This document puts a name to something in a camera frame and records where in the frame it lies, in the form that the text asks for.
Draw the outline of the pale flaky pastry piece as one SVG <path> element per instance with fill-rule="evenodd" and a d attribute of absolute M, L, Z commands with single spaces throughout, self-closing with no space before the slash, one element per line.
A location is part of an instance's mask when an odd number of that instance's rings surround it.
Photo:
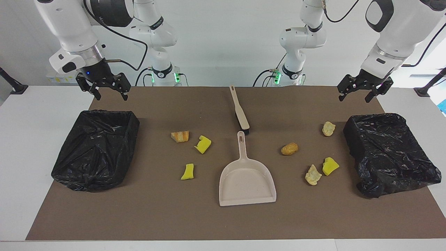
<path fill-rule="evenodd" d="M 330 137 L 331 135 L 333 135 L 335 130 L 336 130 L 336 125 L 331 123 L 330 121 L 326 121 L 322 126 L 322 133 L 326 137 Z"/>
<path fill-rule="evenodd" d="M 314 164 L 312 164 L 307 173 L 305 174 L 305 180 L 309 185 L 315 186 L 317 185 L 318 181 L 322 177 L 322 174 L 318 172 L 317 168 Z"/>

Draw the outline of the yellow sponge piece green backing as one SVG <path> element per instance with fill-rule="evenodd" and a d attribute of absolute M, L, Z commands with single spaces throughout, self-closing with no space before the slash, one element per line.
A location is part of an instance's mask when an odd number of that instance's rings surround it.
<path fill-rule="evenodd" d="M 322 172 L 328 176 L 333 173 L 334 170 L 337 170 L 340 165 L 331 157 L 327 157 L 324 159 L 324 163 L 322 164 Z"/>

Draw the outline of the brown bread bun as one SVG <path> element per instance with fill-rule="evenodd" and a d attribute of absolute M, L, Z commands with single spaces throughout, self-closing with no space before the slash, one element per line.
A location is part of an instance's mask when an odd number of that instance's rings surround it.
<path fill-rule="evenodd" d="M 299 149 L 299 146 L 292 142 L 283 146 L 280 150 L 281 154 L 284 156 L 289 156 L 295 154 Z"/>

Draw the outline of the notched yellow sponge piece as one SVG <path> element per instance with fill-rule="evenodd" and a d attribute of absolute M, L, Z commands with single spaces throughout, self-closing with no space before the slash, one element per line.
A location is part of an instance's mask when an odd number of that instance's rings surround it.
<path fill-rule="evenodd" d="M 199 142 L 196 146 L 194 146 L 194 148 L 197 149 L 201 154 L 204 154 L 211 144 L 212 141 L 209 138 L 205 137 L 204 135 L 200 135 Z"/>

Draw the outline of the beige hand brush black bristles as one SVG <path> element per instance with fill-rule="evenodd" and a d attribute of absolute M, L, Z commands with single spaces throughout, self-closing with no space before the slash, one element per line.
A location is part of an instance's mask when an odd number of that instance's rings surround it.
<path fill-rule="evenodd" d="M 247 117 L 244 113 L 244 110 L 242 109 L 242 107 L 239 103 L 235 87 L 233 85 L 231 85 L 229 87 L 229 89 L 231 91 L 231 96 L 232 96 L 233 103 L 234 103 L 234 109 L 235 109 L 236 117 L 239 121 L 240 128 L 241 128 L 242 132 L 244 132 L 245 135 L 248 135 L 249 130 L 250 130 L 250 125 L 249 125 L 249 122 L 247 121 Z"/>

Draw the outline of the beige plastic dustpan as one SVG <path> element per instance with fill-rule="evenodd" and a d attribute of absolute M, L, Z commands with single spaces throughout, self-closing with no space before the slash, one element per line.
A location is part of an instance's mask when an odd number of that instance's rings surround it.
<path fill-rule="evenodd" d="M 277 191 L 269 169 L 263 163 L 247 157 L 246 138 L 237 133 L 239 159 L 222 170 L 219 181 L 219 205 L 238 206 L 274 203 Z"/>

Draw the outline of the black bag lined bin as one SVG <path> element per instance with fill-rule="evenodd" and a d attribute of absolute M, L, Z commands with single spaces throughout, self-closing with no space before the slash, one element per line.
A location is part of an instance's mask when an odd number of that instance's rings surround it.
<path fill-rule="evenodd" d="M 439 184 L 441 171 L 419 145 L 406 119 L 397 113 L 351 116 L 344 137 L 368 198 Z"/>
<path fill-rule="evenodd" d="M 80 192 L 119 186 L 132 163 L 139 127 L 132 111 L 82 111 L 60 149 L 51 177 Z"/>

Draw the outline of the white cardboard boxes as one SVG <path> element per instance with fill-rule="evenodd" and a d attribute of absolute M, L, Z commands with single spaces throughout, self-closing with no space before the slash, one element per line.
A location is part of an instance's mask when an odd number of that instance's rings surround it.
<path fill-rule="evenodd" d="M 51 84 L 55 84 L 55 85 L 77 85 L 77 81 L 76 81 L 76 74 L 77 72 L 74 73 L 69 73 L 69 74 L 59 74 L 53 71 L 49 71 L 46 74 L 46 78 L 49 81 L 49 83 Z"/>

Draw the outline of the black clamp stand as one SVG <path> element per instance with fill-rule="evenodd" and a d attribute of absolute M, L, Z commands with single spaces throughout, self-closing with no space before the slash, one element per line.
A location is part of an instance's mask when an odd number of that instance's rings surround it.
<path fill-rule="evenodd" d="M 434 76 L 425 86 L 420 87 L 420 88 L 414 88 L 414 92 L 416 92 L 416 94 L 419 97 L 430 97 L 430 95 L 428 94 L 428 90 L 433 87 L 436 86 L 437 84 L 440 83 L 440 81 L 445 78 L 446 76 L 446 67 L 444 67 L 443 69 L 441 69 L 441 71 Z"/>
<path fill-rule="evenodd" d="M 11 95 L 21 95 L 23 94 L 29 85 L 22 84 L 13 77 L 11 77 L 8 73 L 6 73 L 5 70 L 3 70 L 2 67 L 0 67 L 0 76 L 11 85 L 12 91 L 10 92 Z"/>

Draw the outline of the orange striped croissant piece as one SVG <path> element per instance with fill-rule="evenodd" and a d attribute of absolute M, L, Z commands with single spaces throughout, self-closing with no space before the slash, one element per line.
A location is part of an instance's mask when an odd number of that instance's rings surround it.
<path fill-rule="evenodd" d="M 171 138 L 176 143 L 183 143 L 183 142 L 187 142 L 189 140 L 189 134 L 190 134 L 190 131 L 172 132 L 171 133 Z"/>

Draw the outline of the small yellow sponge piece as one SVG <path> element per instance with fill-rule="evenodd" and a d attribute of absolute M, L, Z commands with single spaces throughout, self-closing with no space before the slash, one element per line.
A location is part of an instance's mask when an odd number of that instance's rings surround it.
<path fill-rule="evenodd" d="M 185 166 L 185 171 L 183 173 L 183 176 L 180 178 L 182 181 L 189 180 L 194 178 L 194 164 L 189 163 Z"/>

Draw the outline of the brown table mat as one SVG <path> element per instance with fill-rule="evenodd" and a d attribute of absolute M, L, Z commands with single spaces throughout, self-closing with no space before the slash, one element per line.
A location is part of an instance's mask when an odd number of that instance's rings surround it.
<path fill-rule="evenodd" d="M 250 123 L 247 155 L 266 165 L 277 201 L 221 207 L 224 167 L 238 159 L 239 124 L 228 87 L 132 87 L 123 101 L 102 89 L 90 109 L 132 111 L 140 121 L 123 183 L 75 192 L 54 181 L 27 240 L 239 240 L 446 238 L 446 218 L 428 188 L 369 199 L 358 191 L 355 160 L 343 134 L 352 115 L 383 113 L 367 92 L 338 99 L 336 87 L 236 88 Z M 336 125 L 326 137 L 326 121 Z M 190 131 L 176 143 L 172 132 Z M 200 135 L 212 141 L 204 154 Z M 296 143 L 289 156 L 280 150 Z M 322 164 L 340 167 L 326 176 Z M 186 164 L 194 178 L 182 181 Z M 322 177 L 312 186 L 314 164 Z"/>

